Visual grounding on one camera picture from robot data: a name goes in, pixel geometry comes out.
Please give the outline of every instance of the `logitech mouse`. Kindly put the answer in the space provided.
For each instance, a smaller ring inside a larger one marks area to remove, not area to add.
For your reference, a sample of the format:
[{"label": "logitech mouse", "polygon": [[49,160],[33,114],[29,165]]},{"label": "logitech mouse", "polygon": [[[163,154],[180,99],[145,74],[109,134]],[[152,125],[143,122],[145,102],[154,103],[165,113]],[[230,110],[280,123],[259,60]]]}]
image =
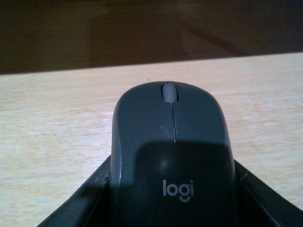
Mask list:
[{"label": "logitech mouse", "polygon": [[222,110],[206,91],[152,82],[113,115],[112,225],[237,226],[238,198]]}]

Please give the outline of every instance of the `light wood surface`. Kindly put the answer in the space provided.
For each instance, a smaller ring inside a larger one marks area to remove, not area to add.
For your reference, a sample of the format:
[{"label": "light wood surface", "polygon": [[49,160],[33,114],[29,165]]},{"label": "light wood surface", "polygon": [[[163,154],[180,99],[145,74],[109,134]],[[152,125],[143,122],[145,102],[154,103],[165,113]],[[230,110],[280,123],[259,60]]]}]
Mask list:
[{"label": "light wood surface", "polygon": [[210,92],[233,156],[303,209],[303,53],[0,76],[0,226],[36,226],[110,155],[114,107],[146,82]]}]

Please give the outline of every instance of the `mouse button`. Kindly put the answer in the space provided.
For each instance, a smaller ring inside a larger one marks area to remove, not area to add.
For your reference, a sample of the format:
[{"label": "mouse button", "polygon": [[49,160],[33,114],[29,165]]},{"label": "mouse button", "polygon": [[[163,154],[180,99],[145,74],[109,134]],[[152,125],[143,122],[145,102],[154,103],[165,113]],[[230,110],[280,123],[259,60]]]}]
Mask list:
[{"label": "mouse button", "polygon": [[161,96],[162,84],[138,86],[126,92],[116,107],[121,146],[121,185],[131,185],[138,150],[152,142],[174,142],[171,104]]},{"label": "mouse button", "polygon": [[176,85],[179,100],[173,103],[176,141],[226,144],[225,119],[215,98],[191,85]]},{"label": "mouse button", "polygon": [[162,85],[137,86],[121,97],[116,111],[121,139],[133,144],[174,139],[171,105],[162,100]]}]

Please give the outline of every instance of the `gray mouse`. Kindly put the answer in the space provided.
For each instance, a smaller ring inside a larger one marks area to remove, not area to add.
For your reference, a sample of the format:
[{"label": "gray mouse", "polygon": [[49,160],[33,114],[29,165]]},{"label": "gray mouse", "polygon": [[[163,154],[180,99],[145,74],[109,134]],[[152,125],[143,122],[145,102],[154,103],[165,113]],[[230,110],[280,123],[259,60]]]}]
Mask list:
[{"label": "gray mouse", "polygon": [[113,226],[237,226],[234,160],[214,97],[166,81],[127,91],[113,115],[109,188]]}]

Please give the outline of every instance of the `logi logo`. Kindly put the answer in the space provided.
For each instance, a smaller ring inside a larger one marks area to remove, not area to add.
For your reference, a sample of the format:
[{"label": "logi logo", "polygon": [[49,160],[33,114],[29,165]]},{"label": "logi logo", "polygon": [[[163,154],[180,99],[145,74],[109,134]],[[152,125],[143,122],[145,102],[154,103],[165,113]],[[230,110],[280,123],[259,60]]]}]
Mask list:
[{"label": "logi logo", "polygon": [[171,183],[166,187],[166,180],[163,180],[163,196],[166,196],[167,194],[175,196],[179,193],[179,199],[181,202],[188,202],[190,200],[190,196],[194,196],[194,181],[190,180],[189,182],[190,184],[182,184],[179,187]]}]

